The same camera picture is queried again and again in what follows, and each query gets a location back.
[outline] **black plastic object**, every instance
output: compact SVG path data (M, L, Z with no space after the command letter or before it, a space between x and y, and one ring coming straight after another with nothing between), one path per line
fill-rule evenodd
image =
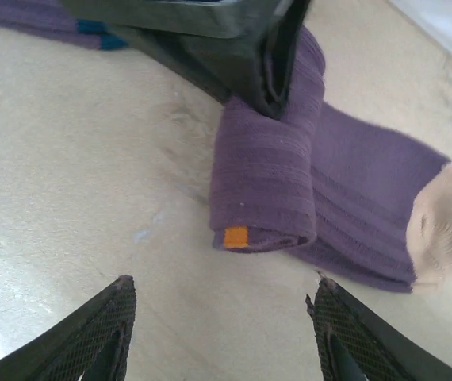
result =
M74 16L106 22L112 33L219 102L226 102L231 94L235 94L267 117L282 115L289 94L298 34L311 0L278 0L269 17L251 19L245 33L232 39L163 31L165 20L157 13L154 18L159 20L159 30L132 27L124 5L129 1L117 0L109 8L105 6L108 2L100 0L61 0ZM139 0L137 4L145 6L146 2L161 1ZM255 3L259 14L264 14L264 2ZM117 14L116 23L111 22L111 13Z
M46 333L1 359L0 381L123 381L135 310L132 277L122 275Z
M331 279L322 279L314 321L324 381L451 381L452 368L424 351Z
M289 0L63 0L78 18L213 38L243 35L257 20L284 12Z

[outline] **beige sock toe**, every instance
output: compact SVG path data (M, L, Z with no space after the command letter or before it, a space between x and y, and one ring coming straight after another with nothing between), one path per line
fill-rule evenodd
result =
M416 196L406 240L416 285L438 284L452 274L452 164Z

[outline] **orange tag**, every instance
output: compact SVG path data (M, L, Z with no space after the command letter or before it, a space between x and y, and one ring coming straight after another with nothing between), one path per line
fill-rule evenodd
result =
M246 226L230 226L224 231L223 246L225 248L249 247L249 228Z

